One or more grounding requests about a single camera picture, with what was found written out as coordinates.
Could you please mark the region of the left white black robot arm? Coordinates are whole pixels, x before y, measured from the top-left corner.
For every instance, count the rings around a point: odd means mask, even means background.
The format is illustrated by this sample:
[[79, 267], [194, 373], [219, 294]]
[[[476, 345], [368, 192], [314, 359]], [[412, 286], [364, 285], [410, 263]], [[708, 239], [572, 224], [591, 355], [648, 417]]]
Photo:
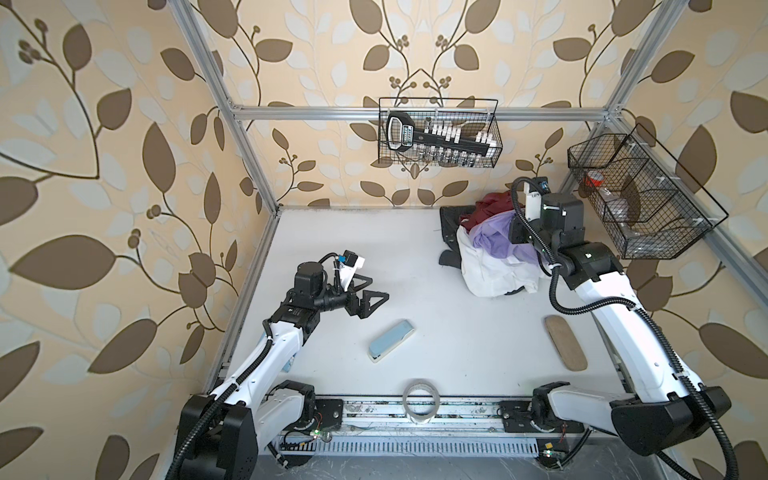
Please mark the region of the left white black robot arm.
[[306, 429], [316, 421], [313, 386], [276, 381], [299, 353], [324, 312], [343, 309], [368, 318], [389, 298], [371, 290], [359, 274], [364, 258], [346, 250], [301, 263], [294, 284], [277, 310], [262, 323], [263, 338], [246, 360], [212, 392], [192, 396], [182, 408], [169, 479], [248, 479], [260, 453], [287, 427]]

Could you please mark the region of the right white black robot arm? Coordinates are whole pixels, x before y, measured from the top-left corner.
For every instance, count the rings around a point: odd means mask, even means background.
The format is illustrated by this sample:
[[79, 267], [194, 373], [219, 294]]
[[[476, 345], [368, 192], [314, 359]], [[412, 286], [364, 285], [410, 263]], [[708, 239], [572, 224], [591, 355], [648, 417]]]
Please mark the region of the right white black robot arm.
[[732, 403], [705, 385], [675, 352], [635, 295], [610, 248], [585, 239], [583, 202], [551, 191], [544, 178], [519, 177], [510, 186], [515, 217], [509, 239], [528, 243], [550, 272], [548, 298], [561, 315], [590, 313], [605, 332], [633, 385], [612, 395], [559, 381], [535, 389], [531, 423], [551, 430], [572, 421], [615, 435], [634, 453], [655, 455], [679, 476], [691, 473], [666, 449], [711, 431], [722, 451], [725, 478], [736, 479], [737, 455], [720, 423]]

